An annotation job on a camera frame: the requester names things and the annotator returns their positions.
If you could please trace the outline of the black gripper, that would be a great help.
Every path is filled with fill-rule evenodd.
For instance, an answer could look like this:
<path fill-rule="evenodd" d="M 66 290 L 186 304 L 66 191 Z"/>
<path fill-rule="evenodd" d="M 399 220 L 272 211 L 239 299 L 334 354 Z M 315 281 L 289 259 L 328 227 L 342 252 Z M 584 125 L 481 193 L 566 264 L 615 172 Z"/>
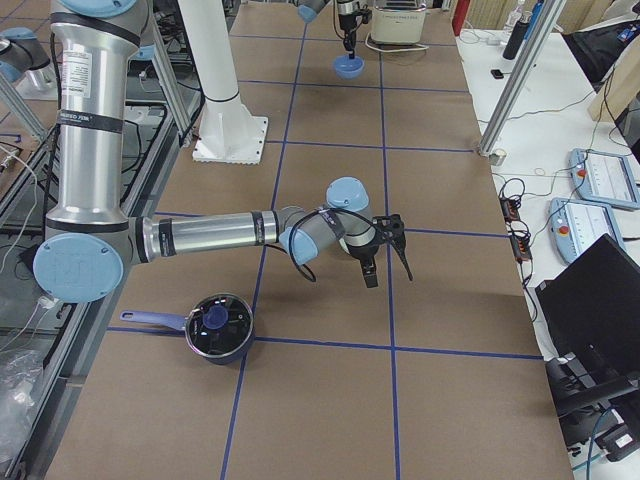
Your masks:
<path fill-rule="evenodd" d="M 409 261 L 406 257 L 406 236 L 404 235 L 404 222 L 399 214 L 389 216 L 374 216 L 373 225 L 368 233 L 373 234 L 371 240 L 367 240 L 362 246 L 347 245 L 349 254 L 360 261 L 361 272 L 367 288 L 378 286 L 377 266 L 375 256 L 379 247 L 389 244 L 396 252 L 398 259 L 405 269 L 408 280 L 414 279 Z"/>
<path fill-rule="evenodd" d="M 369 23 L 371 10 L 365 0 L 337 0 L 336 7 L 344 49 L 348 52 L 348 58 L 354 59 L 357 42 L 355 32 L 361 24 Z"/>

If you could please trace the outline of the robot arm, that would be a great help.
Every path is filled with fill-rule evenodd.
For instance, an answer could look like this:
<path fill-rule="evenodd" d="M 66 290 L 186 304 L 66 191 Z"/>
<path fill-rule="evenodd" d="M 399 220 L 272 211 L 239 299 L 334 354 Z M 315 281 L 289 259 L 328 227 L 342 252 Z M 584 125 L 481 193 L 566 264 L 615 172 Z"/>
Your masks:
<path fill-rule="evenodd" d="M 333 22 L 336 35 L 341 39 L 350 60 L 356 58 L 357 31 L 368 24 L 372 17 L 366 1 L 358 0 L 305 0 L 295 1 L 299 17 L 305 23 L 314 21 L 324 8 L 333 5 Z"/>
<path fill-rule="evenodd" d="M 104 298 L 137 264 L 179 254 L 280 245 L 302 268 L 334 243 L 357 259 L 365 284 L 377 284 L 382 245 L 405 257 L 398 215 L 375 216 L 363 183 L 333 181 L 325 203 L 246 213 L 157 218 L 165 174 L 153 194 L 122 191 L 122 148 L 131 59 L 146 38 L 160 39 L 149 1 L 55 1 L 52 33 L 63 47 L 59 180 L 56 206 L 45 214 L 44 239 L 33 263 L 40 288 L 66 303 Z"/>

